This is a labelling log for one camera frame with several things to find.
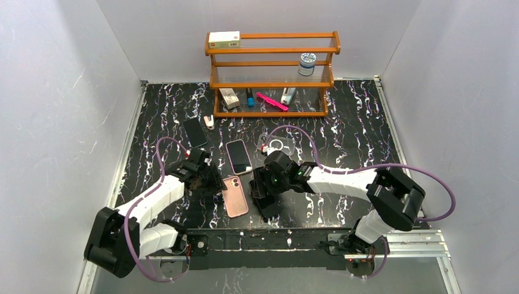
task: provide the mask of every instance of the blue and white jar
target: blue and white jar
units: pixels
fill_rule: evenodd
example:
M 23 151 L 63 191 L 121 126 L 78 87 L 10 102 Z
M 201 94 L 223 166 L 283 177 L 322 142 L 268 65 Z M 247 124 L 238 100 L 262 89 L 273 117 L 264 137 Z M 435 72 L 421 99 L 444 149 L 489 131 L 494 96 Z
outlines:
M 301 54 L 301 59 L 299 60 L 299 74 L 304 75 L 305 77 L 313 74 L 313 70 L 315 69 L 315 61 L 317 57 L 313 53 L 303 53 Z

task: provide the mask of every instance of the white wall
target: white wall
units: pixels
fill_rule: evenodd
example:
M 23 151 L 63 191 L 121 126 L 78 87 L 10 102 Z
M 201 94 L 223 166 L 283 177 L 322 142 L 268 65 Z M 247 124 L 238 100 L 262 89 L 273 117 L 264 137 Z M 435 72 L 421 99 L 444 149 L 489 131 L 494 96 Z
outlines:
M 517 293 L 519 2 L 424 1 L 383 75 L 410 164 L 457 195 L 444 232 L 463 293 Z M 424 208 L 448 208 L 432 184 Z
M 207 32 L 338 31 L 335 77 L 384 72 L 418 0 L 97 0 L 141 80 L 209 81 Z
M 140 81 L 95 0 L 0 2 L 0 292 L 75 293 Z

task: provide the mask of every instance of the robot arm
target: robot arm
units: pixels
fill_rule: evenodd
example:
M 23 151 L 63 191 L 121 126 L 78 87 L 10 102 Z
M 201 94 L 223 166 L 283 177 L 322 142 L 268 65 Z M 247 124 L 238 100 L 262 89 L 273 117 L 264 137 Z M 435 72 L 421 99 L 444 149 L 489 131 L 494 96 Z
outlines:
M 161 249 L 181 250 L 180 239 L 185 234 L 183 225 L 165 220 L 151 228 L 146 228 L 157 215 L 173 202 L 184 196 L 185 190 L 206 195 L 214 195 L 225 188 L 217 167 L 210 160 L 210 154 L 193 149 L 189 158 L 175 162 L 162 185 L 151 195 L 142 199 L 129 215 L 130 239 L 139 258 Z M 151 189 L 144 191 L 132 201 L 115 209 L 101 209 L 94 220 L 84 257 L 105 268 L 117 277 L 125 277 L 135 266 L 122 229 L 124 218 L 130 207 Z
M 399 168 L 336 175 L 313 162 L 299 165 L 281 151 L 274 151 L 265 159 L 265 167 L 253 172 L 252 195 L 262 213 L 269 212 L 269 198 L 290 189 L 333 192 L 370 201 L 375 210 L 357 221 L 348 238 L 356 248 L 369 247 L 395 229 L 412 230 L 425 197 L 425 191 Z

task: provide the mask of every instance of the phone case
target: phone case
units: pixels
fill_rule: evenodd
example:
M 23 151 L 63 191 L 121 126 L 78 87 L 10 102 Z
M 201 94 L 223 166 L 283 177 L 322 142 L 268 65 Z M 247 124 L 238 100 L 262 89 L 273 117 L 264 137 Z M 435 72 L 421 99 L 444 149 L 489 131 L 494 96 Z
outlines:
M 247 201 L 243 192 L 242 183 L 237 176 L 224 179 L 227 190 L 223 190 L 223 203 L 230 218 L 243 216 L 248 212 Z

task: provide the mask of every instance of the small cardboard box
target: small cardboard box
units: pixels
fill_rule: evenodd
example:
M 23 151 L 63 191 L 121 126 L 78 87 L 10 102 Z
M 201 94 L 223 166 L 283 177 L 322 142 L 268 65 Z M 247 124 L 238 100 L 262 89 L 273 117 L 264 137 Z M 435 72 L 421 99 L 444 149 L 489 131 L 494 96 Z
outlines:
M 225 101 L 225 105 L 227 105 L 227 109 L 232 109 L 240 105 L 238 96 L 231 88 L 221 88 L 220 93 L 222 94 L 223 100 Z
M 240 32 L 210 32 L 209 48 L 239 48 Z

